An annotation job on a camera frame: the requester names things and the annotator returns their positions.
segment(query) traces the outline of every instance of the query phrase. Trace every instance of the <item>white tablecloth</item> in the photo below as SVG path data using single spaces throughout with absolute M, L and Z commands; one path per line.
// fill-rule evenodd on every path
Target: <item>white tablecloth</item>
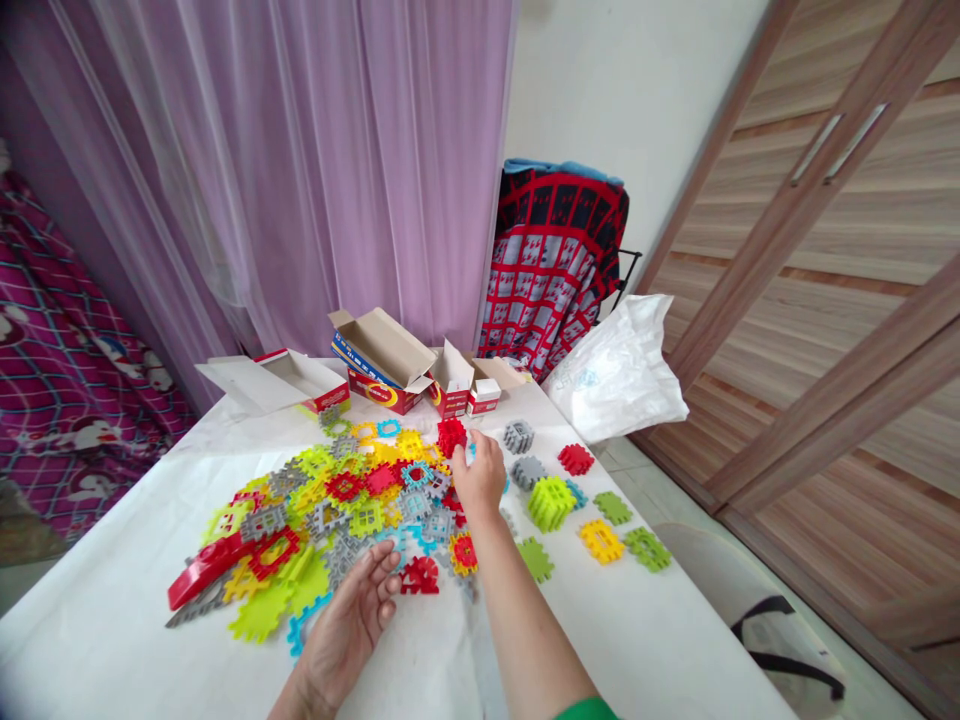
M 352 400 L 355 421 L 389 416 Z M 518 418 L 536 430 L 531 453 L 561 474 L 557 454 L 579 438 L 539 387 L 511 391 L 495 412 L 465 424 L 499 439 Z M 435 433 L 437 415 L 427 400 L 402 422 Z M 221 400 L 0 620 L 0 715 L 265 717 L 293 666 L 286 628 L 264 645 L 234 640 L 227 625 L 236 607 L 228 606 L 168 630 L 166 591 L 216 508 L 317 442 L 325 438 L 316 422 L 296 408 L 252 419 Z M 591 498 L 604 490 L 622 496 L 599 463 L 575 480 Z M 521 536 L 539 538 L 556 565 L 541 589 L 620 717 L 794 717 L 676 563 L 659 574 L 629 553 L 598 564 L 576 534 L 600 517 L 593 504 L 548 535 L 530 522 L 516 487 L 503 505 Z M 643 524 L 636 515 L 617 530 Z M 469 604 L 443 572 L 440 583 L 439 595 L 398 597 L 397 616 L 342 718 L 507 716 L 482 602 Z

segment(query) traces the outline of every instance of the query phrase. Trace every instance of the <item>left hand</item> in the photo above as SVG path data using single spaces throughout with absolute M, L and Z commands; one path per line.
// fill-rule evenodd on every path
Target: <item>left hand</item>
M 283 693 L 306 705 L 303 716 L 336 715 L 397 611 L 391 598 L 400 591 L 402 581 L 390 573 L 400 564 L 400 553 L 392 550 L 392 540 L 367 550 L 310 632 Z M 283 699 L 281 696 L 275 712 Z

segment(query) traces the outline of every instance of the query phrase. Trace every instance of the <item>white chair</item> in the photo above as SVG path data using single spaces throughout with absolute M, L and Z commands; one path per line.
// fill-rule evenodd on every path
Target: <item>white chair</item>
M 682 523 L 654 531 L 801 720 L 840 713 L 843 667 L 750 558 Z

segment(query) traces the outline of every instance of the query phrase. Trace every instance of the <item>white wall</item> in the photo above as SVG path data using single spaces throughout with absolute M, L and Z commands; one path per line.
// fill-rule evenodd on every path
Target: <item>white wall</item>
M 522 0 L 506 157 L 576 160 L 622 178 L 622 247 L 648 259 L 766 6 Z M 639 277 L 638 266 L 628 287 Z

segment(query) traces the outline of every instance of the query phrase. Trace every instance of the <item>white plastic bag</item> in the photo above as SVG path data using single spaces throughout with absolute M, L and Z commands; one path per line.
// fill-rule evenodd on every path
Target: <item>white plastic bag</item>
M 680 383 L 661 352 L 672 302 L 672 295 L 628 295 L 543 383 L 586 442 L 686 419 Z

